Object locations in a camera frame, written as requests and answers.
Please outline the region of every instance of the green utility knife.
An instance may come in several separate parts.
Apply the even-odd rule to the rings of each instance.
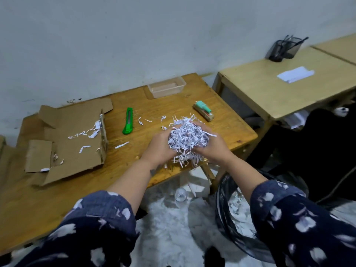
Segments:
[[[127,108],[126,110],[126,125],[122,130],[122,134],[127,135],[132,132],[132,108]]]

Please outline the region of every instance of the hand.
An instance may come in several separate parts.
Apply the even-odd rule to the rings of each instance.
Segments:
[[[226,167],[235,155],[229,150],[224,139],[213,132],[209,126],[200,122],[193,123],[200,126],[203,131],[216,135],[216,137],[209,136],[209,142],[206,147],[194,147],[193,151],[207,158],[211,163]]]
[[[168,145],[168,138],[173,130],[172,127],[164,130],[163,132],[153,136],[149,146],[142,154],[141,160],[148,161],[156,169],[158,166],[162,166],[168,160],[177,155],[177,152],[171,149]]]

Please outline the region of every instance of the light wooden desk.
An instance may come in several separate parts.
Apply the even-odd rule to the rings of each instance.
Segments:
[[[315,74],[291,84],[277,77],[284,71],[300,66],[314,70]],[[258,139],[242,155],[246,159],[273,121],[352,90],[356,86],[356,66],[319,50],[306,48],[293,59],[284,59],[282,62],[262,59],[224,69],[218,73],[216,83],[218,94],[227,86],[265,120]]]
[[[356,33],[313,45],[312,47],[356,65]]]
[[[30,186],[26,178],[9,178],[0,195],[0,254],[11,251],[20,245],[47,235],[55,227],[75,202],[89,193],[108,188],[142,154],[152,136],[168,127],[172,115],[190,116],[197,100],[205,102],[212,109],[215,118],[207,123],[213,131],[221,134],[230,150],[239,148],[256,139],[256,133],[234,112],[197,74],[183,76],[187,85],[180,94],[151,99],[147,86],[112,94],[113,110],[105,114],[105,126],[109,149],[102,168],[69,177],[44,187]],[[126,109],[133,108],[133,132],[122,134],[125,125]],[[161,116],[167,119],[161,123]],[[26,148],[32,139],[34,129],[41,127],[37,115],[26,117],[22,123],[18,148]],[[130,141],[122,148],[115,146]],[[23,170],[23,165],[16,165]],[[149,187],[182,172],[179,164],[168,164],[150,180]]]

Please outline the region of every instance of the forearm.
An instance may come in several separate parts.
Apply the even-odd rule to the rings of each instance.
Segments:
[[[250,203],[253,190],[259,184],[267,181],[267,179],[247,162],[233,154],[229,157],[226,165],[226,170],[230,173],[238,187],[240,187],[247,202]]]
[[[154,174],[156,166],[145,160],[137,160],[125,173],[113,183],[107,191],[115,192],[124,197],[130,204],[134,214],[136,214],[146,187]]]

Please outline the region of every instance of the navy blue floral shirt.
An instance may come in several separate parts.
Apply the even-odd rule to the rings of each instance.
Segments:
[[[266,181],[253,191],[250,207],[258,236],[277,266],[356,265],[356,228],[298,188]],[[135,228],[130,204],[117,193],[98,191],[79,199],[16,266],[129,266],[139,236]]]

